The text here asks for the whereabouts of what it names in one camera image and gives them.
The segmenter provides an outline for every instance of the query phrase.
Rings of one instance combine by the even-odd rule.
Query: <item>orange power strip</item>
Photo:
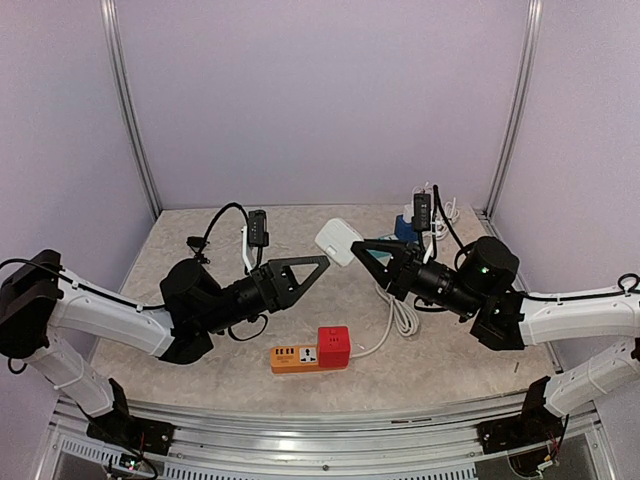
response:
[[[271,371],[280,373],[311,373],[344,370],[347,367],[321,367],[317,345],[295,345],[271,349]]]

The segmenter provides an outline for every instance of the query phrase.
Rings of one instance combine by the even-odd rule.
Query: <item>marble-patterned surface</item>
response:
[[[266,207],[271,246],[265,260],[315,255],[316,233],[342,217],[365,238],[391,233],[398,206]],[[190,255],[189,235],[202,235],[215,209],[165,211],[129,275],[123,294],[161,302],[158,284],[171,267]],[[242,217],[228,212],[211,234],[207,266],[223,286],[243,275]],[[469,208],[456,231],[467,243],[484,234]],[[439,242],[439,260],[449,264],[457,248],[451,236]],[[215,336],[215,348],[193,365],[160,362],[130,347],[100,341],[93,366],[124,387],[127,396],[155,403],[261,412],[336,412],[430,407],[522,390],[552,366],[541,347],[524,352],[492,352],[450,313],[421,314],[419,333],[400,337],[395,327],[371,356],[354,359],[346,371],[273,375],[269,349],[313,343],[319,326],[347,325],[354,350],[377,343],[386,327],[387,304],[373,279],[354,261],[332,265],[293,308],[270,315],[266,332],[246,343]],[[238,325],[247,336],[258,325]]]

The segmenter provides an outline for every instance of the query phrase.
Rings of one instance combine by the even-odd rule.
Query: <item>red cube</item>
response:
[[[347,327],[318,328],[318,364],[322,368],[345,368],[349,365],[351,340]]]

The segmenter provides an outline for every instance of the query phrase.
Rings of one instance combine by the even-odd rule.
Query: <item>white wall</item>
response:
[[[119,0],[127,70],[166,208],[481,207],[526,0]]]
[[[545,0],[522,128],[495,222],[533,289],[640,270],[640,4]],[[572,367],[611,339],[559,344]],[[597,402],[626,480],[640,471],[640,384]]]
[[[120,286],[152,219],[112,78],[99,2],[1,3],[0,260],[53,248]],[[85,354],[93,344],[72,341]],[[0,477],[28,478],[56,398],[32,369],[0,365]]]

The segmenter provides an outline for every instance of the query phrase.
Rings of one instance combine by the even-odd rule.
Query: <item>white charger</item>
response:
[[[346,267],[355,258],[351,245],[362,240],[362,235],[342,218],[332,218],[318,232],[315,242],[331,260]]]

